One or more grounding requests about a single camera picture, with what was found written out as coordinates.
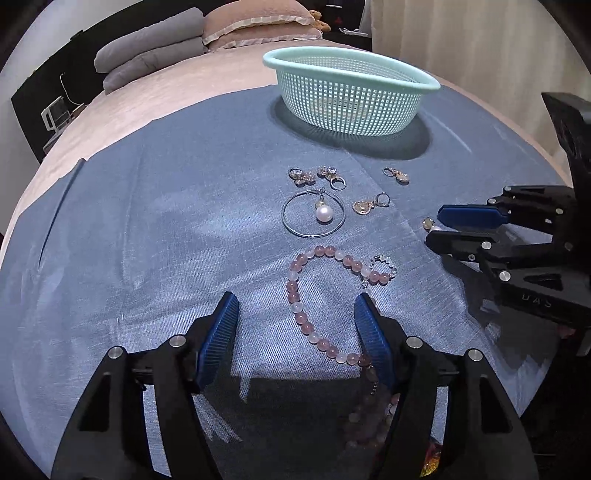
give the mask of stuffed toy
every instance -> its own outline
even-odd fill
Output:
[[[314,17],[314,23],[312,23],[312,27],[317,28],[321,32],[330,31],[330,25],[320,20],[322,18],[322,14],[320,12],[316,10],[310,10],[310,13],[312,14],[312,17]]]

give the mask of plastic basket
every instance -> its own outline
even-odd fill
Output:
[[[400,132],[416,115],[421,97],[441,88],[416,67],[351,48],[279,48],[262,61],[277,72],[283,100],[295,116],[353,135]]]

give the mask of silver ring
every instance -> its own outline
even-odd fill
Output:
[[[336,227],[334,227],[332,230],[325,232],[325,233],[300,233],[300,232],[294,230],[292,227],[290,227],[287,224],[287,220],[285,219],[285,209],[287,208],[287,205],[293,199],[298,198],[302,195],[323,195],[323,194],[332,198],[336,203],[339,204],[339,207],[341,208],[341,210],[343,210],[343,218],[341,219],[341,221],[339,222],[339,224]],[[334,193],[327,192],[324,188],[317,189],[317,190],[306,190],[305,192],[298,192],[298,193],[292,195],[291,197],[289,197],[285,201],[285,203],[283,204],[283,208],[281,209],[281,221],[283,222],[283,225],[285,226],[285,228],[287,229],[287,231],[289,233],[293,233],[294,235],[300,236],[302,238],[322,238],[323,236],[327,236],[327,235],[330,235],[331,233],[335,233],[339,228],[341,228],[343,226],[343,223],[345,222],[345,204]]]
[[[379,198],[383,197],[384,195],[386,195],[386,197],[388,197],[388,201],[387,202],[380,202]],[[386,192],[378,193],[375,197],[375,204],[378,207],[387,207],[388,205],[390,205],[390,195],[388,195]]]
[[[343,184],[343,188],[338,189],[337,187],[334,186],[333,182],[337,181],[339,183]],[[336,190],[337,192],[340,190],[344,190],[345,188],[347,188],[347,182],[345,182],[345,179],[343,177],[332,177],[330,179],[330,188],[332,188],[333,190]]]

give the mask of blue tablecloth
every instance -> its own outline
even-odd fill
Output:
[[[289,234],[281,206],[297,191],[290,167],[326,164],[347,180],[344,226],[322,242]],[[385,166],[410,177],[401,186]],[[442,88],[401,134],[349,138],[287,111],[276,86],[193,105],[81,161],[19,218],[0,270],[0,410],[49,473],[61,434],[106,350],[153,348],[234,292],[241,316],[220,380],[197,399],[226,478],[363,478],[371,458],[343,454],[342,417],[359,372],[299,332],[285,300],[287,268],[316,244],[367,261],[391,255],[398,277],[374,289],[387,316],[441,351],[481,349],[523,412],[553,357],[553,324],[506,312],[483,275],[424,245],[421,221],[443,203],[484,203],[507,184],[560,184],[536,151],[493,116]],[[359,216],[352,202],[387,192]],[[313,199],[288,214],[313,230]],[[514,241],[540,236],[506,230]],[[317,330],[358,351],[359,280],[314,260],[300,280]],[[166,471],[154,399],[147,424]],[[439,408],[434,434],[441,438]]]

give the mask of earring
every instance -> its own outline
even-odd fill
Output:
[[[330,182],[330,188],[333,190],[344,190],[347,188],[347,182],[345,182],[345,179],[339,175],[339,172],[334,167],[318,167],[318,176],[321,179],[328,180]],[[335,186],[336,183],[342,183],[343,186],[338,189]]]
[[[290,178],[294,181],[297,187],[303,185],[313,185],[316,183],[316,176],[313,171],[304,171],[300,168],[290,168],[287,173]]]
[[[380,197],[386,197],[387,200],[380,202]],[[375,200],[361,200],[353,204],[353,211],[360,215],[367,215],[374,207],[387,207],[390,205],[390,195],[386,192],[378,193]]]
[[[387,177],[390,177],[390,178],[396,177],[396,180],[398,180],[398,183],[401,183],[402,185],[408,185],[408,182],[410,182],[408,175],[406,175],[405,173],[402,173],[400,170],[396,170],[395,168],[384,167],[383,172],[384,172],[384,175],[386,175]]]

